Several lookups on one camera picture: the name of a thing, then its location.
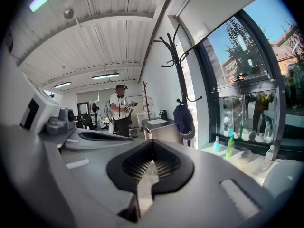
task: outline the black pants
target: black pants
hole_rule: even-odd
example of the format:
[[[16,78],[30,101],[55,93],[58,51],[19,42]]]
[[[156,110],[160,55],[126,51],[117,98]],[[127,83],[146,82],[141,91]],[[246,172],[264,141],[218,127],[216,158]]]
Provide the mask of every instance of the black pants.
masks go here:
[[[265,127],[266,127],[266,122],[265,122],[265,114],[264,114],[264,109],[262,107],[255,107],[254,113],[253,113],[253,125],[252,125],[252,130],[257,132],[257,127],[258,127],[258,121],[260,120],[260,116],[262,115],[262,123],[260,126],[260,133],[265,132]]]
[[[119,135],[129,138],[129,119],[128,117],[115,120],[115,123],[119,129]]]

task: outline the sky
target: sky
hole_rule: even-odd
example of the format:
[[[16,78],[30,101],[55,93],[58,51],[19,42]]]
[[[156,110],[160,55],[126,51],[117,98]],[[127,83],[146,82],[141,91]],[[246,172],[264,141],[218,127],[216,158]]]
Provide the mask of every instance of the sky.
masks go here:
[[[295,21],[282,0],[256,0],[243,8],[243,10],[249,14],[255,23],[261,25],[261,29],[266,30],[266,37],[271,36],[270,42],[278,41],[284,35],[281,25],[286,30],[289,30],[290,27],[285,23],[285,20],[288,22]],[[231,46],[226,32],[226,24],[211,33],[208,39],[213,46],[219,63],[222,64],[229,58],[229,53],[225,52],[226,45]]]

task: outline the green bottle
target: green bottle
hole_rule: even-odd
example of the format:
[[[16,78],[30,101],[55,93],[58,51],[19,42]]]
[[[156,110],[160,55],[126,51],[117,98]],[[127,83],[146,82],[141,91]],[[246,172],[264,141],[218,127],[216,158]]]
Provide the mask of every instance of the green bottle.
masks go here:
[[[241,130],[239,132],[239,138],[242,139],[242,134],[243,134],[243,122],[241,122]]]
[[[232,135],[228,141],[228,147],[225,158],[229,158],[232,155],[233,149],[234,149],[234,135]]]

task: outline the glass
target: glass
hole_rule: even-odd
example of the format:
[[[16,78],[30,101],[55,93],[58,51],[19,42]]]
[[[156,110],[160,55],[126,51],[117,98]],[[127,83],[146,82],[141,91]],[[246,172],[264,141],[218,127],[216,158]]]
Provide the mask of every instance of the glass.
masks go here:
[[[217,86],[267,74],[256,44],[235,17],[201,43],[210,58]]]
[[[303,147],[304,35],[282,0],[256,0],[244,11],[268,38],[284,79],[287,110],[281,145]]]
[[[79,109],[80,109],[80,114],[81,114],[81,115],[89,114],[89,110],[88,110],[88,108],[87,108],[87,103],[80,104],[80,105],[79,105]]]
[[[217,134],[225,137],[232,128],[234,138],[272,143],[276,127],[276,91],[261,91],[215,99],[220,108]]]

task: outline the bag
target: bag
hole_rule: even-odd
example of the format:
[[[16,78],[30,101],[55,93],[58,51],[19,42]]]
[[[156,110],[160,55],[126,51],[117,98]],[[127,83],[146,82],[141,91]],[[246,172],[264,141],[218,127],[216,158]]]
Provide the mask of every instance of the bag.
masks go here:
[[[189,109],[185,105],[178,105],[174,112],[174,123],[183,139],[193,139],[195,127]]]
[[[111,120],[114,117],[113,112],[111,111],[111,103],[110,100],[106,101],[105,107],[104,107],[104,113],[105,115]]]

